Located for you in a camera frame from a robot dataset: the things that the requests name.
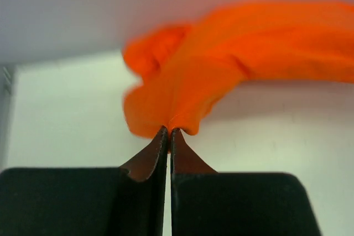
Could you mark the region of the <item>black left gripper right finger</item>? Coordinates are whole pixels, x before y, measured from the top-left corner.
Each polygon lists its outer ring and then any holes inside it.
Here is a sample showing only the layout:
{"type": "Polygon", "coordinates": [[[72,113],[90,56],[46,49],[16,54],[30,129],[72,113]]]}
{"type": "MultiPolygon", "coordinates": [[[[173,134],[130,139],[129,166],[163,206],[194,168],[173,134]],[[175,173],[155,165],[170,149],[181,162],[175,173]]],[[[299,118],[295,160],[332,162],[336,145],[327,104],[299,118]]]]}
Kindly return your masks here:
{"type": "Polygon", "coordinates": [[[173,235],[320,235],[305,188],[283,172],[217,172],[171,134],[173,235]]]}

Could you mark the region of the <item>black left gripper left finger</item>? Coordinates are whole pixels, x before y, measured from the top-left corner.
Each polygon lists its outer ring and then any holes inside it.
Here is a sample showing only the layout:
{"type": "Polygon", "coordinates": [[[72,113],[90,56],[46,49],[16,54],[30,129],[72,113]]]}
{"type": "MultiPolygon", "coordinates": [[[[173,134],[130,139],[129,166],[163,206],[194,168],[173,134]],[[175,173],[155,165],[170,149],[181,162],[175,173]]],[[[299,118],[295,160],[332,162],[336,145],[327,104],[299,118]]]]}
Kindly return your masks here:
{"type": "Polygon", "coordinates": [[[162,235],[168,131],[119,167],[1,173],[2,235],[162,235]]]}

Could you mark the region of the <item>orange t shirt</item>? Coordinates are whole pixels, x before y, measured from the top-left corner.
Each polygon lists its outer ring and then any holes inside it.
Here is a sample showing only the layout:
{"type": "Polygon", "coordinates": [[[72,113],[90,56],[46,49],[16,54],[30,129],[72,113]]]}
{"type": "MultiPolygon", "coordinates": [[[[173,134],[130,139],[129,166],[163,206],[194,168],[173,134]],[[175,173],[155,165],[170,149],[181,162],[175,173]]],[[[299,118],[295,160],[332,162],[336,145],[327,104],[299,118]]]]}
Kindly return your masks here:
{"type": "Polygon", "coordinates": [[[246,81],[353,82],[353,4],[263,1],[217,9],[131,40],[127,67],[141,78],[124,98],[129,130],[195,135],[201,120],[246,81]]]}

